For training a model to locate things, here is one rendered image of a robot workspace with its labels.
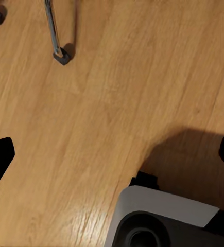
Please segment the swivel chair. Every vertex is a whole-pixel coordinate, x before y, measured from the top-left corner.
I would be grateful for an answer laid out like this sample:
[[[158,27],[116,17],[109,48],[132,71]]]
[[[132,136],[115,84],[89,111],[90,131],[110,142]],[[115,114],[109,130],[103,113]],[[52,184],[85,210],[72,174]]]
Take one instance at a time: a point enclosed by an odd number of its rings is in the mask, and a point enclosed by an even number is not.
[[[54,14],[54,8],[53,8],[53,1],[44,0],[44,4],[45,4],[47,19],[48,19],[51,41],[52,41],[53,48],[54,48],[53,56],[58,62],[60,62],[62,65],[65,65],[71,58],[71,55],[60,46],[57,26],[56,26],[56,20],[55,20],[55,14]],[[0,18],[2,18],[1,13],[0,13]]]

